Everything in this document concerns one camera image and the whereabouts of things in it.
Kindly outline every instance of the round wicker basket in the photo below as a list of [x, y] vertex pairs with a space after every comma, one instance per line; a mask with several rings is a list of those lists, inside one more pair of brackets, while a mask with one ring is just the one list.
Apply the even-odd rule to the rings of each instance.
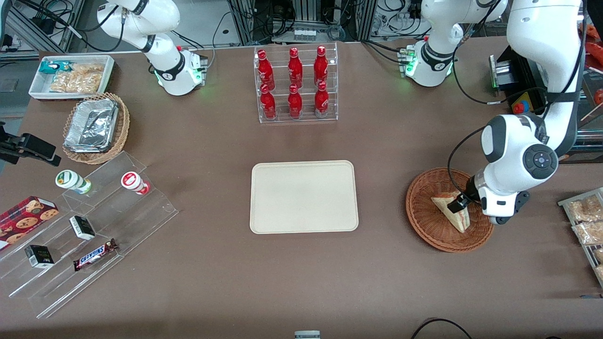
[[[470, 176], [456, 169], [452, 170], [456, 183], [465, 189]], [[412, 228], [428, 244], [445, 252], [462, 253], [477, 249], [492, 235], [494, 229], [488, 217], [476, 204], [469, 204], [471, 226], [461, 233], [457, 231], [444, 214], [431, 201], [437, 193], [454, 192], [445, 167], [430, 169], [421, 173], [411, 183], [406, 193], [406, 214]]]
[[[119, 152], [124, 148], [125, 140], [128, 138], [128, 128], [130, 127], [130, 114], [128, 113], [128, 107], [125, 106], [124, 102], [115, 94], [103, 93], [95, 95], [90, 98], [86, 98], [86, 101], [95, 101], [101, 99], [111, 99], [119, 105], [118, 118], [115, 123], [115, 132], [113, 132], [113, 142], [109, 151], [105, 153], [75, 153], [69, 151], [63, 146], [63, 151], [73, 161], [84, 162], [88, 165], [99, 165], [107, 162], [116, 157]], [[71, 114], [67, 118], [67, 123], [63, 129], [63, 137], [67, 137], [69, 126], [71, 126], [71, 119], [75, 113], [75, 107], [71, 110]]]

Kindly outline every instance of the brown tabletop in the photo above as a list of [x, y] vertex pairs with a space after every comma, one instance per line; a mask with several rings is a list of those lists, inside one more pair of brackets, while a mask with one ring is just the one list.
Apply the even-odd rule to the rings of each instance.
[[[603, 300], [579, 299], [600, 288], [556, 205], [602, 186], [601, 166], [562, 165], [480, 249], [435, 250], [408, 223], [408, 185], [507, 107], [473, 103], [452, 77], [420, 87], [364, 45], [338, 46], [339, 121], [323, 125], [259, 124], [252, 48], [219, 50], [207, 85], [183, 97], [157, 85], [144, 55], [114, 54], [110, 90], [131, 114], [125, 150], [181, 212], [49, 319], [2, 296], [0, 337], [283, 339], [319, 329], [324, 339], [409, 338], [426, 318], [445, 317], [478, 338], [601, 338]], [[505, 47], [487, 38], [459, 49], [467, 92], [493, 98], [487, 57]], [[31, 100], [21, 133], [60, 145], [73, 105]], [[336, 159], [355, 167], [355, 231], [251, 232], [255, 164]], [[470, 173], [485, 164], [477, 137], [453, 162]], [[66, 168], [85, 175], [96, 166], [7, 165], [0, 210], [60, 195], [53, 179]], [[463, 337], [430, 326], [420, 338]]]

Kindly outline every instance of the red bottle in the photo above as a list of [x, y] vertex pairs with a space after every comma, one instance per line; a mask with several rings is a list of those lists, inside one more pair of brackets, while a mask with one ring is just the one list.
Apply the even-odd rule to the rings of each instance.
[[319, 46], [316, 49], [316, 60], [314, 61], [314, 85], [318, 87], [320, 80], [327, 81], [327, 49], [324, 46]]
[[268, 90], [274, 89], [274, 72], [272, 71], [272, 65], [266, 59], [266, 51], [260, 49], [257, 52], [257, 57], [260, 59], [257, 71], [260, 72], [260, 80], [263, 84], [268, 85]]
[[302, 99], [301, 95], [297, 93], [297, 85], [291, 84], [289, 86], [289, 115], [293, 120], [299, 120], [302, 117]]
[[268, 120], [276, 119], [276, 104], [274, 103], [274, 97], [272, 96], [272, 93], [270, 93], [268, 85], [262, 84], [260, 86], [260, 91], [262, 92], [262, 95], [260, 95], [260, 102], [262, 103], [264, 116]]
[[297, 89], [303, 87], [303, 66], [295, 47], [289, 50], [289, 80], [297, 85]]
[[324, 80], [318, 82], [318, 92], [314, 96], [314, 114], [319, 118], [327, 116], [329, 109], [329, 93], [327, 93], [327, 83]]

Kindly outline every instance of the red cookie box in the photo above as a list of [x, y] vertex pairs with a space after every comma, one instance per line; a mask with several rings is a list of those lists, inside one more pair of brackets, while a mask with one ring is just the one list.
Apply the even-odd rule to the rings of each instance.
[[29, 197], [0, 215], [0, 251], [16, 243], [46, 220], [58, 214], [57, 206], [48, 200]]

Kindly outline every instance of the bottle rack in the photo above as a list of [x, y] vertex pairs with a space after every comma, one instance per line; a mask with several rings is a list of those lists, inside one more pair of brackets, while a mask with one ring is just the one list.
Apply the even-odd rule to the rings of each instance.
[[[319, 118], [314, 114], [314, 95], [318, 90], [314, 85], [314, 60], [316, 59], [316, 48], [318, 46], [324, 46], [326, 48], [326, 57], [329, 61], [327, 67], [327, 92], [329, 93], [329, 109], [325, 118]], [[297, 47], [299, 54], [298, 57], [303, 66], [303, 87], [299, 90], [299, 94], [303, 101], [303, 114], [299, 120], [291, 119], [289, 116], [289, 103], [287, 101], [289, 97], [289, 49], [291, 47]], [[276, 104], [276, 119], [268, 120], [264, 116], [262, 110], [262, 103], [260, 102], [260, 81], [257, 67], [259, 65], [259, 59], [257, 57], [257, 51], [263, 49], [266, 51], [267, 59], [272, 64], [274, 72], [274, 84], [276, 85], [272, 91], [274, 96], [274, 102]], [[270, 46], [258, 46], [254, 50], [253, 58], [253, 70], [256, 79], [256, 96], [257, 96], [257, 111], [259, 114], [260, 123], [297, 123], [300, 121], [304, 122], [323, 122], [337, 120], [339, 117], [339, 105], [338, 105], [338, 56], [337, 56], [337, 45], [335, 43], [310, 43], [307, 45], [270, 45]]]
[[[0, 252], [0, 279], [10, 297], [26, 297], [37, 318], [47, 318], [121, 261], [153, 232], [178, 214], [168, 198], [145, 174], [145, 166], [122, 151], [86, 178], [92, 189], [85, 195], [67, 190], [55, 201], [60, 214], [40, 225], [21, 241]], [[134, 171], [151, 184], [138, 195], [121, 186], [124, 173]], [[86, 217], [96, 233], [86, 241], [75, 236], [69, 223], [74, 215]], [[112, 238], [119, 246], [76, 272], [73, 261]], [[33, 268], [24, 248], [47, 246], [55, 264]]]

